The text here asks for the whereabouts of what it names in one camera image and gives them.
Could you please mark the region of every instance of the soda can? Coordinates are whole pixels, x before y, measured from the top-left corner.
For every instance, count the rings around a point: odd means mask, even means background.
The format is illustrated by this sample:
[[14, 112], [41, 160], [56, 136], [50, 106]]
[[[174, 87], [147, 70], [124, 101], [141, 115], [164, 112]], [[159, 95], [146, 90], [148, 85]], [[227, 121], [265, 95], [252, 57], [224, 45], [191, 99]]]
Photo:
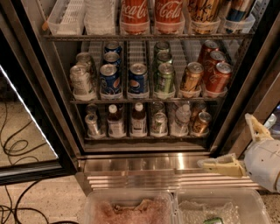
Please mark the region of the soda can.
[[119, 67], [121, 65], [121, 58], [117, 52], [107, 52], [103, 56], [103, 64], [111, 64]]
[[88, 95], [94, 91], [93, 82], [87, 68], [75, 65], [70, 69], [70, 80], [76, 95]]
[[163, 134], [167, 132], [167, 117], [164, 113], [156, 113], [151, 118], [151, 132]]
[[175, 69], [172, 64], [163, 63], [158, 67], [155, 91], [169, 94], [172, 91]]
[[96, 114], [98, 117], [100, 117], [99, 109], [95, 103], [90, 103], [86, 106], [86, 113], [88, 114]]
[[184, 71], [180, 89], [182, 91], [192, 92], [197, 89], [200, 80], [204, 74], [203, 66], [198, 62], [189, 63]]
[[196, 101], [192, 106], [192, 114], [190, 121], [191, 123], [194, 122], [195, 118], [198, 116], [198, 114], [202, 111], [207, 111], [207, 104], [204, 101]]
[[149, 21], [148, 0], [122, 0], [121, 20], [129, 24], [124, 28], [127, 33], [135, 35], [144, 33], [146, 30], [137, 25]]
[[148, 91], [147, 66], [135, 63], [129, 68], [129, 92], [132, 94], [143, 94]]
[[200, 48], [198, 62], [203, 63], [204, 58], [206, 55], [212, 51], [219, 51], [219, 45], [216, 41], [208, 39], [204, 42], [202, 47]]
[[106, 64], [100, 68], [101, 92], [116, 95], [122, 92], [122, 80], [115, 65]]
[[122, 47], [120, 46], [120, 43], [117, 41], [109, 41], [106, 42], [104, 46], [104, 53], [114, 52], [121, 56]]
[[173, 64], [173, 58], [170, 52], [160, 52], [157, 54], [157, 61], [156, 61], [157, 69], [159, 65], [163, 63]]
[[154, 45], [154, 59], [157, 58], [158, 53], [170, 53], [171, 47], [168, 41], [160, 40]]
[[82, 64], [86, 66], [87, 71], [93, 76], [96, 77], [96, 67], [95, 61], [89, 52], [80, 52], [76, 55], [77, 65]]
[[165, 114], [165, 104], [162, 101], [154, 101], [150, 105], [150, 111], [152, 115], [155, 115], [156, 113]]
[[[183, 0], [156, 0], [155, 19], [159, 23], [176, 24], [180, 22]], [[176, 30], [159, 30], [161, 33], [173, 33]]]
[[209, 77], [213, 74], [215, 66], [219, 62], [226, 61], [226, 54], [221, 51], [213, 51], [206, 55], [203, 60], [204, 75], [202, 80], [204, 84], [207, 84]]
[[211, 121], [212, 116], [209, 113], [200, 112], [192, 125], [192, 132], [197, 134], [205, 133]]
[[102, 134], [102, 126], [100, 117], [97, 114], [88, 114], [85, 117], [85, 122], [87, 124], [90, 135], [98, 136]]
[[224, 91], [232, 75], [232, 67], [227, 62], [218, 63], [209, 77], [206, 90], [214, 93]]

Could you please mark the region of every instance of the coca-cola logo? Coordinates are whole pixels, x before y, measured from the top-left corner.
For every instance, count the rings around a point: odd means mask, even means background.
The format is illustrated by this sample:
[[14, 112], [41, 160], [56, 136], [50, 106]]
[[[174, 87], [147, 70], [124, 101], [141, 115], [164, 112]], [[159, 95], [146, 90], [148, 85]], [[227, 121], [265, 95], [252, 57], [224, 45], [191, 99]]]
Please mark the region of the coca-cola logo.
[[126, 5], [122, 1], [122, 16], [130, 19], [141, 19], [148, 15], [147, 0], [144, 0], [141, 5]]
[[182, 5], [182, 1], [170, 1], [165, 4], [158, 2], [156, 5], [156, 13], [161, 18], [179, 18]]

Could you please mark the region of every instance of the food container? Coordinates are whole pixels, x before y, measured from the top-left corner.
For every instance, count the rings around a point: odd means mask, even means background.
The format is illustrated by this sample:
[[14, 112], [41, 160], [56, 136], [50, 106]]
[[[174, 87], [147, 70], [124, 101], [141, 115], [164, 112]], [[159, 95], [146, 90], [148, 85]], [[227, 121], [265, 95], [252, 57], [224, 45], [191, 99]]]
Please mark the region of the food container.
[[87, 196], [85, 224], [175, 224], [174, 199], [167, 191], [114, 189], [93, 191]]
[[261, 196], [253, 189], [185, 189], [177, 190], [174, 197], [180, 224], [203, 223], [217, 217], [224, 223], [271, 223]]

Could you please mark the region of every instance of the white can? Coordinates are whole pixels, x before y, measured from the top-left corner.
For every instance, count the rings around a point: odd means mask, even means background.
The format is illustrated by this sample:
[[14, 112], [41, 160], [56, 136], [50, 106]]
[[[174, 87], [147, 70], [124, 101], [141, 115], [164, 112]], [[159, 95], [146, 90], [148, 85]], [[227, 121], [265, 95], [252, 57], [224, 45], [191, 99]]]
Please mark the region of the white can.
[[93, 82], [85, 66], [71, 67], [70, 79], [76, 95], [90, 95], [94, 92]]

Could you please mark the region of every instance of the bottle cap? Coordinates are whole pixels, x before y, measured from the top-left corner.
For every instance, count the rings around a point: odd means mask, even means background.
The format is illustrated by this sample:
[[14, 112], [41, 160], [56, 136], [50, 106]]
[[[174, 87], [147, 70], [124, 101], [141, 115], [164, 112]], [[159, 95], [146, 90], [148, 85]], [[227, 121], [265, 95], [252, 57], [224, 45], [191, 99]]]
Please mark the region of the bottle cap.
[[143, 109], [143, 104], [141, 102], [137, 102], [135, 104], [135, 110], [136, 111], [141, 111]]
[[108, 106], [108, 111], [112, 114], [114, 114], [117, 111], [116, 105], [112, 104], [110, 106]]

